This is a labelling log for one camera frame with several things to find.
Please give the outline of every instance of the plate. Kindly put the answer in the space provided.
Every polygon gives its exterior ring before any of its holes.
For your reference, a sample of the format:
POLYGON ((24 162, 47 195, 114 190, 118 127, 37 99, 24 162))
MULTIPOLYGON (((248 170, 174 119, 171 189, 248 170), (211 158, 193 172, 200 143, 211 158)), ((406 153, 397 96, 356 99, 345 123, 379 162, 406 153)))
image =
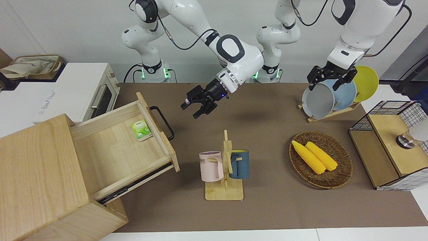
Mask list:
POLYGON ((357 86, 358 96, 355 98, 355 102, 364 101, 372 97, 377 87, 379 86, 379 77, 376 71, 367 66, 355 67, 358 73, 355 75, 353 81, 357 86))
POLYGON ((355 83, 351 81, 351 83, 342 84, 339 89, 336 91, 333 90, 333 85, 336 83, 336 79, 328 79, 323 81, 323 84, 328 86, 334 95, 334 100, 339 103, 333 108, 334 111, 340 111, 348 108, 355 100, 357 96, 357 87, 355 83))
POLYGON ((335 100, 332 90, 323 83, 319 83, 312 91, 309 87, 306 88, 302 102, 306 115, 313 116, 314 119, 322 119, 333 110, 335 100))
POLYGON ((313 142, 338 164, 335 170, 326 170, 323 174, 318 175, 303 161, 293 145, 290 144, 289 155, 291 163, 304 180, 324 189, 341 187, 349 181, 353 171, 351 158, 345 148, 333 137, 318 131, 305 131, 296 135, 293 140, 302 145, 306 145, 309 141, 313 142))

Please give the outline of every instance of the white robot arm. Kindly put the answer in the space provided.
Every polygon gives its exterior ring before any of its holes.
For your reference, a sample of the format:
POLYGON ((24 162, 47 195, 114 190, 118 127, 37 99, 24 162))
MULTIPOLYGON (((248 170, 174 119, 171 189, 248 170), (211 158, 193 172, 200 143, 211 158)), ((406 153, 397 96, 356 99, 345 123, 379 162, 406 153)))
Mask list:
MULTIPOLYGON (((216 30, 212 29, 197 0, 136 0, 135 13, 144 24, 151 24, 152 27, 158 23, 159 18, 163 26, 161 19, 171 15, 180 24, 198 36, 217 55, 220 64, 224 67, 205 89, 198 85, 187 93, 187 99, 181 105, 182 109, 186 109, 192 103, 202 104, 201 109, 193 115, 195 119, 202 114, 211 113, 217 107, 215 101, 223 97, 227 98, 227 93, 235 92, 240 85, 251 78, 263 66, 263 56, 257 47, 249 45, 231 34, 220 36, 216 30)), ((163 29, 174 43, 168 30, 164 26, 163 29)), ((138 45, 139 47, 132 45, 131 48, 144 53, 141 54, 142 59, 150 59, 153 61, 152 63, 161 61, 157 50, 147 47, 148 42, 152 40, 150 38, 152 34, 150 30, 144 29, 140 30, 141 32, 147 41, 141 41, 140 45, 138 45)), ((131 29, 126 33, 124 32, 128 36, 131 36, 131 33, 137 35, 138 30, 131 29)), ((153 34, 156 38, 161 35, 161 33, 153 34)))
POLYGON ((165 80, 163 69, 167 65, 159 56, 158 49, 149 43, 160 38, 165 32, 157 22, 144 22, 137 14, 139 10, 141 7, 137 5, 134 11, 134 19, 137 24, 122 33, 122 41, 128 48, 135 49, 140 54, 147 81, 161 83, 165 80))
POLYGON ((405 0, 342 1, 345 6, 342 16, 338 17, 334 13, 333 16, 345 27, 344 31, 328 56, 325 67, 315 66, 307 76, 310 90, 326 79, 337 79, 333 86, 334 90, 344 83, 350 83, 357 74, 354 64, 364 57, 405 2, 405 0))
MULTIPOLYGON (((295 0, 294 4, 299 6, 300 0, 295 0)), ((264 65, 253 79, 261 83, 271 83, 278 75, 282 52, 276 46, 291 44, 300 38, 291 0, 278 0, 275 17, 281 24, 262 26, 257 32, 257 41, 263 46, 264 65)))

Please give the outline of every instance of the oven handle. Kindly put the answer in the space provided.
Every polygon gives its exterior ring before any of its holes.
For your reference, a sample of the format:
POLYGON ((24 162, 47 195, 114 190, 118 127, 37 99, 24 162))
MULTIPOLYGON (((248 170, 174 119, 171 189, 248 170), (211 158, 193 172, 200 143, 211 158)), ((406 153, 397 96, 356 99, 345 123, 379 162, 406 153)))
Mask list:
POLYGON ((154 106, 150 106, 150 110, 157 110, 157 111, 158 111, 158 113, 159 113, 160 117, 161 117, 161 118, 162 118, 162 120, 165 122, 165 124, 166 124, 166 126, 167 126, 167 128, 168 128, 169 132, 171 132, 171 136, 170 136, 170 137, 168 137, 168 141, 171 141, 172 139, 174 139, 174 137, 175 137, 174 131, 172 130, 171 126, 169 125, 169 123, 168 123, 168 121, 166 120, 165 116, 162 114, 162 112, 161 112, 161 110, 159 109, 159 107, 157 107, 157 106, 155 106, 155 105, 154 105, 154 106))
POLYGON ((103 98, 103 95, 106 92, 106 89, 107 89, 107 85, 105 84, 98 87, 98 92, 97 92, 97 95, 95 96, 94 101, 91 104, 91 109, 98 109, 98 107, 100 106, 101 100, 103 98))

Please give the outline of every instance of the black cord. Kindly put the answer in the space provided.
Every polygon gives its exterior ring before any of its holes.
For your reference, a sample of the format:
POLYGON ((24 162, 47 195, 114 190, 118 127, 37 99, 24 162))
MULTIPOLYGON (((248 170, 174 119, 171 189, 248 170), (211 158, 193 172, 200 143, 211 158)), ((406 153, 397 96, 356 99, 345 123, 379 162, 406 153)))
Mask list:
POLYGON ((388 45, 395 39, 395 37, 401 32, 401 30, 403 30, 403 28, 407 25, 407 23, 409 22, 410 18, 412 18, 412 10, 410 9, 409 6, 407 5, 403 5, 403 7, 405 9, 407 9, 407 11, 409 11, 409 17, 407 18, 407 20, 404 22, 403 26, 401 26, 401 28, 395 33, 395 35, 389 40, 389 42, 376 54, 366 54, 364 55, 364 57, 376 57, 378 56, 380 53, 382 53, 382 51, 384 51, 388 45))
POLYGON ((300 15, 300 13, 299 13, 299 10, 297 9, 296 5, 294 5, 293 0, 291 0, 291 6, 293 7, 293 9, 294 9, 294 13, 296 14, 296 17, 299 19, 299 21, 300 21, 303 25, 310 27, 310 26, 314 25, 314 24, 318 21, 318 19, 321 17, 321 14, 322 14, 322 12, 324 12, 324 8, 325 8, 325 6, 327 5, 327 2, 328 2, 328 0, 326 0, 326 1, 325 1, 324 5, 323 5, 323 6, 322 6, 322 8, 321 8, 320 13, 318 14, 318 17, 317 17, 317 18, 315 19, 315 21, 314 21, 313 23, 311 23, 311 24, 306 24, 305 22, 303 22, 303 19, 302 19, 302 17, 301 17, 301 15, 300 15))
POLYGON ((139 64, 139 63, 134 64, 130 69, 128 69, 128 72, 126 72, 125 78, 123 78, 123 83, 125 83, 126 78, 127 78, 127 77, 128 77, 128 75, 129 75, 129 72, 131 72, 131 70, 132 70, 133 68, 137 67, 137 66, 141 66, 141 64, 139 64))
POLYGON ((142 70, 141 69, 137 69, 137 70, 135 70, 134 71, 134 73, 132 73, 132 81, 135 83, 135 72, 142 72, 142 70))
POLYGON ((174 39, 173 39, 173 37, 172 37, 172 35, 171 35, 171 33, 166 29, 166 27, 165 27, 165 25, 163 24, 163 22, 162 22, 162 19, 161 19, 161 17, 159 16, 159 10, 158 10, 158 8, 152 3, 152 1, 149 1, 149 3, 152 5, 152 7, 154 8, 154 9, 156 9, 156 15, 158 16, 158 18, 159 18, 159 21, 160 21, 160 24, 162 25, 162 27, 163 27, 163 30, 165 30, 165 33, 166 33, 166 36, 168 36, 168 39, 170 39, 171 40, 171 42, 177 47, 177 48, 179 48, 179 49, 181 49, 181 50, 189 50, 189 49, 191 49, 193 46, 195 46, 195 44, 197 44, 198 43, 198 41, 202 38, 202 36, 204 36, 204 34, 206 34, 208 31, 213 31, 213 32, 215 32, 216 30, 215 29, 213 29, 213 28, 210 28, 210 29, 208 29, 208 30, 206 30, 205 32, 203 32, 197 39, 196 39, 196 41, 190 46, 190 47, 188 47, 188 48, 182 48, 182 47, 180 47, 180 46, 178 46, 176 43, 175 43, 175 41, 174 41, 174 39))
POLYGON ((418 62, 416 62, 414 65, 412 65, 399 79, 398 81, 400 81, 409 71, 411 71, 413 69, 414 66, 416 66, 417 64, 419 64, 422 60, 424 60, 426 57, 428 57, 428 54, 423 56, 420 60, 418 60, 418 62))
POLYGON ((133 2, 135 2, 135 0, 132 0, 132 1, 129 3, 129 5, 128 5, 129 10, 131 10, 131 11, 134 11, 134 10, 131 8, 131 4, 132 4, 133 2))
POLYGON ((177 74, 175 73, 175 70, 173 70, 173 69, 168 69, 168 71, 172 71, 172 72, 174 72, 175 82, 176 82, 176 83, 178 83, 178 81, 177 81, 177 74))
POLYGON ((284 74, 284 70, 283 69, 280 69, 280 71, 281 71, 281 76, 279 77, 278 83, 281 81, 282 75, 284 74))

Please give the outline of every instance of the wooden cabinet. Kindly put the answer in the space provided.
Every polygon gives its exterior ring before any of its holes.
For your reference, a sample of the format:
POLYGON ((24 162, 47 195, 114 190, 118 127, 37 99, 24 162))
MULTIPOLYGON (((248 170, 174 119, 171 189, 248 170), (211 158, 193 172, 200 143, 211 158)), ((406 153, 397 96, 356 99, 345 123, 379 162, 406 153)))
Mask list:
POLYGON ((174 168, 143 97, 74 125, 63 114, 0 139, 0 240, 99 240, 128 222, 119 197, 174 168), (131 124, 153 136, 139 142, 131 124))

